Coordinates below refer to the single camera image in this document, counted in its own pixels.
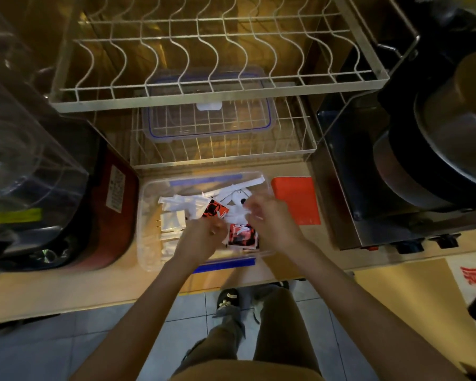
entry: hand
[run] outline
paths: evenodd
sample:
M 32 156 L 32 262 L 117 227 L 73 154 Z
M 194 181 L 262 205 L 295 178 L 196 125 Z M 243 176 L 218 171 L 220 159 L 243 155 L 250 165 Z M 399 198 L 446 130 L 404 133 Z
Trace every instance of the hand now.
M 217 216 L 187 222 L 173 259 L 195 270 L 208 260 L 227 235 L 226 223 Z
M 247 199 L 244 207 L 252 211 L 246 215 L 247 222 L 256 229 L 260 239 L 275 250 L 291 257 L 306 240 L 284 201 L 268 194 L 255 194 Z

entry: forearm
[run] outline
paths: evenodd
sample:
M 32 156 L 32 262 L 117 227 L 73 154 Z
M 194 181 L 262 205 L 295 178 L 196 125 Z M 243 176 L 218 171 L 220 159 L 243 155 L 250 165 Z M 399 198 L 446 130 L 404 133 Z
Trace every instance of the forearm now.
M 296 264 L 384 380 L 463 380 L 418 333 L 354 282 L 312 243 Z
M 192 267 L 186 267 L 174 258 L 168 261 L 71 381 L 135 380 L 180 288 L 192 271 Z

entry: foot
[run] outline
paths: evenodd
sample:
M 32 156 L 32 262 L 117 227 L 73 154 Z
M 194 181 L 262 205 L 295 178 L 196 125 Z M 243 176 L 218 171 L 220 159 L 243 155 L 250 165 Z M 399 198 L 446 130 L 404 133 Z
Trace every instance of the foot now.
M 261 310 L 263 309 L 263 300 L 265 297 L 272 292 L 271 285 L 278 286 L 280 288 L 285 288 L 289 290 L 289 282 L 282 281 L 282 282 L 272 282 L 268 285 L 264 285 L 258 288 L 258 291 L 252 298 L 252 305 L 254 306 L 254 320 L 256 323 L 261 323 Z
M 235 288 L 229 288 L 220 293 L 217 299 L 217 312 L 226 306 L 240 307 L 240 295 Z

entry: floor tile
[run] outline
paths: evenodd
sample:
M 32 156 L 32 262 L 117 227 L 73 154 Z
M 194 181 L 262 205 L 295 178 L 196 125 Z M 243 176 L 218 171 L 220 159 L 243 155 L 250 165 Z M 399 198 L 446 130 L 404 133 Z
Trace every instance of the floor tile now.
M 99 346 L 108 332 L 84 334 L 74 337 L 70 356 L 70 374 L 73 374 L 83 361 Z
M 241 298 L 241 309 L 247 310 L 252 307 L 251 305 L 251 294 L 252 286 L 246 288 L 238 288 L 238 294 Z M 217 299 L 222 290 L 217 290 L 214 292 L 205 293 L 206 298 L 206 315 L 213 315 L 215 313 L 215 308 L 217 307 Z
M 75 313 L 60 314 L 54 317 L 25 323 L 0 330 L 0 347 L 24 345 L 74 335 Z
M 111 330 L 125 313 L 128 312 L 132 305 L 132 303 L 126 303 L 123 305 L 77 311 L 75 335 L 107 332 Z
M 259 333 L 259 325 L 254 320 L 254 312 L 252 309 L 243 310 L 241 312 L 241 321 L 245 325 L 245 339 L 241 342 L 238 348 L 239 360 L 251 360 L 254 358 L 254 352 L 256 351 L 257 334 Z M 213 318 L 211 315 L 207 315 L 208 331 L 213 327 L 220 325 L 222 317 Z
M 178 296 L 167 315 L 166 322 L 183 318 L 201 317 L 206 315 L 204 293 Z
M 205 316 L 165 322 L 138 381 L 167 380 L 178 368 L 185 353 L 206 336 Z
M 291 292 L 295 301 L 305 301 L 320 298 L 315 288 L 309 281 L 289 281 Z
M 346 381 L 330 311 L 322 299 L 297 302 L 326 380 Z
M 361 354 L 360 349 L 354 344 L 353 340 L 346 333 L 333 313 L 331 313 L 331 319 L 335 329 L 336 340 L 340 348 L 347 381 L 378 381 L 379 378 L 372 366 L 370 366 L 363 354 Z
M 0 381 L 66 380 L 72 338 L 0 348 Z

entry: clear plastic container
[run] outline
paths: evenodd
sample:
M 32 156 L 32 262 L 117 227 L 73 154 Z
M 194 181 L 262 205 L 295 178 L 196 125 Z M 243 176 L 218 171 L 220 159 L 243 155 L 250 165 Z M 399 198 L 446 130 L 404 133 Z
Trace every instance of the clear plastic container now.
M 228 70 L 212 74 L 214 91 L 267 88 L 265 81 L 247 78 L 265 77 L 259 67 L 248 67 L 240 75 L 241 84 L 235 80 L 219 83 L 219 80 L 237 79 L 241 70 Z M 184 93 L 211 92 L 208 75 L 211 70 L 196 70 L 184 75 L 182 82 L 198 82 L 184 86 Z M 159 75 L 150 83 L 159 84 L 150 89 L 151 95 L 176 94 L 178 85 L 163 86 L 178 82 L 179 75 Z M 231 102 L 212 102 L 208 104 L 182 104 L 143 108 L 141 118 L 143 132 L 154 142 L 190 139 L 211 135 L 238 134 L 269 129 L 277 118 L 275 102 L 272 98 L 251 99 Z
M 158 203 L 159 197 L 172 197 L 178 195 L 196 195 L 202 192 L 213 191 L 218 188 L 246 182 L 260 178 L 261 172 L 238 172 L 219 175 L 185 176 L 179 178 L 150 180 L 141 188 L 138 207 L 138 222 L 136 240 L 138 245 L 138 262 L 146 271 L 159 271 L 162 269 L 162 242 L 160 240 L 160 214 L 162 205 Z M 249 187 L 254 192 L 272 192 L 267 180 L 263 183 Z M 228 250 L 226 253 L 213 255 L 206 264 L 200 266 L 196 272 L 218 270 L 254 264 L 257 256 L 270 253 L 261 247 L 259 235 L 259 250 L 254 252 Z

